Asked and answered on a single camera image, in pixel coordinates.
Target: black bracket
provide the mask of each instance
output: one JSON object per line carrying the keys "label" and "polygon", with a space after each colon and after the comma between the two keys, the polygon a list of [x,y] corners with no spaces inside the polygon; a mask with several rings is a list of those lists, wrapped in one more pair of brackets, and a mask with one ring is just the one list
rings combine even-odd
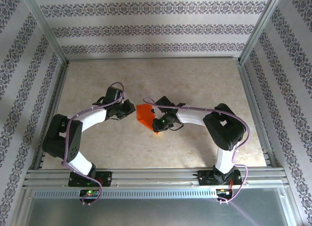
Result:
{"label": "black bracket", "polygon": [[220,186],[220,185],[227,185],[230,180],[233,181],[233,185],[241,185],[242,178],[240,175],[239,170],[234,170],[228,177],[228,182],[220,183],[214,177],[213,170],[199,170],[197,172],[198,182],[200,186]]}
{"label": "black bracket", "polygon": [[[112,183],[111,171],[97,171],[95,178],[102,184],[102,187],[110,187]],[[71,172],[68,181],[69,187],[98,187],[94,181],[81,177],[80,175]]]}

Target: orange cloth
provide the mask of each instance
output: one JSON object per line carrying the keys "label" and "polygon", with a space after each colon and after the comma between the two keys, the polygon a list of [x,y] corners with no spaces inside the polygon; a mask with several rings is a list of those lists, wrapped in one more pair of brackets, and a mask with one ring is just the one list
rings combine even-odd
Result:
{"label": "orange cloth", "polygon": [[152,106],[149,104],[141,104],[141,105],[137,105],[136,108],[137,108],[136,109],[137,120],[143,125],[145,125],[147,128],[149,128],[151,131],[153,131],[152,123],[153,123],[153,120],[155,119],[155,115],[154,113],[151,112]]}

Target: floor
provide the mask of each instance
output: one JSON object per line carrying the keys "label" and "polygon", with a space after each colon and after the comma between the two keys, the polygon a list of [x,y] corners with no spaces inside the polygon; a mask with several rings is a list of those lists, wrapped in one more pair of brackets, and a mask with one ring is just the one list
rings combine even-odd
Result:
{"label": "floor", "polygon": [[[236,163],[265,166],[236,62],[227,58],[128,59],[71,62],[58,113],[73,115],[104,96],[120,81],[135,105],[144,97],[167,96],[173,103],[213,108],[226,103],[251,128],[250,141]],[[212,167],[217,147],[207,129],[187,124],[159,135],[143,126],[136,113],[121,121],[105,121],[82,134],[80,151],[97,168]],[[61,160],[46,155],[43,169],[62,169]]]}

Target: patterned wallpaper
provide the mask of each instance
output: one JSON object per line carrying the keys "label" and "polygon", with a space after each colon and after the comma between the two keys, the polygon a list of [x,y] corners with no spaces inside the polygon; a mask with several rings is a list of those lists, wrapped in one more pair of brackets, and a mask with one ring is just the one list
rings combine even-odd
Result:
{"label": "patterned wallpaper", "polygon": [[39,148],[60,62],[23,0],[0,3],[0,226]]}
{"label": "patterned wallpaper", "polygon": [[267,0],[37,0],[68,59],[239,57]]}
{"label": "patterned wallpaper", "polygon": [[245,63],[269,142],[312,225],[312,0],[281,0]]}

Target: purple cable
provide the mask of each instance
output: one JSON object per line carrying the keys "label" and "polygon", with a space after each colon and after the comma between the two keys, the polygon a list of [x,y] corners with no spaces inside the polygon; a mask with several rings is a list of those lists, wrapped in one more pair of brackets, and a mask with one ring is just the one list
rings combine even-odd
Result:
{"label": "purple cable", "polygon": [[101,194],[102,194],[102,184],[97,181],[96,179],[92,178],[92,177],[89,177],[87,175],[84,175],[82,173],[80,173],[79,171],[75,170],[74,168],[72,168],[68,163],[67,163],[67,156],[68,156],[68,146],[69,146],[69,129],[70,129],[70,125],[71,123],[73,122],[73,120],[75,120],[78,116],[80,115],[83,115],[87,112],[90,112],[90,111],[93,111],[93,110],[96,110],[96,109],[102,109],[102,108],[105,108],[105,107],[108,107],[108,106],[111,106],[117,102],[120,102],[123,97],[124,97],[124,86],[122,83],[120,82],[114,82],[111,86],[115,85],[115,84],[119,84],[121,85],[121,88],[122,88],[122,93],[120,95],[120,97],[118,99],[116,99],[115,101],[111,102],[111,103],[108,103],[108,104],[105,104],[105,105],[102,105],[102,106],[96,106],[96,107],[91,107],[89,109],[86,109],[86,110],[83,110],[79,113],[77,113],[76,115],[74,115],[69,121],[68,121],[68,124],[67,124],[67,127],[66,127],[66,137],[65,137],[65,153],[64,153],[64,159],[63,159],[63,162],[62,162],[62,165],[67,167],[69,170],[75,172],[76,174],[84,177],[84,178],[87,178],[91,181],[94,181],[95,183],[97,183],[100,187],[100,190],[99,190],[99,193],[98,193],[98,196],[95,200],[93,200],[92,202],[88,203],[88,205],[90,206],[91,204],[95,203],[100,197],[101,197]]}
{"label": "purple cable", "polygon": [[[144,98],[143,99],[143,102],[146,103],[146,104],[149,104],[151,106],[154,106],[154,107],[158,107],[158,108],[171,108],[171,109],[187,109],[187,110],[193,110],[193,111],[200,111],[200,112],[215,112],[215,113],[220,113],[220,114],[224,114],[224,115],[228,115],[230,117],[233,117],[234,119],[238,120],[240,123],[242,123],[245,128],[246,128],[246,131],[247,131],[247,138],[240,144],[238,145],[235,150],[234,150],[234,153],[233,153],[233,157],[232,157],[232,163],[235,163],[235,157],[236,157],[236,152],[239,148],[241,148],[243,145],[246,144],[246,142],[249,140],[250,138],[250,128],[249,126],[246,124],[245,121],[243,121],[241,118],[239,118],[238,116],[232,114],[232,113],[228,113],[228,112],[225,112],[225,111],[221,111],[221,110],[217,110],[217,109],[205,109],[205,108],[195,108],[195,107],[177,107],[177,106],[162,106],[162,105],[157,105],[155,103],[155,101],[151,98]],[[244,167],[246,169],[246,175],[245,175],[245,178],[241,184],[241,186],[239,187],[239,189],[237,190],[236,194],[231,198],[231,199],[226,199],[226,198],[222,198],[222,197],[218,197],[219,199],[222,199],[224,200],[222,203],[227,203],[227,202],[230,202],[231,200],[233,200],[240,192],[240,190],[242,189],[244,183],[246,182],[246,179],[247,179],[247,176],[248,176],[248,168],[246,165],[243,165],[243,164],[235,164],[236,167]]]}

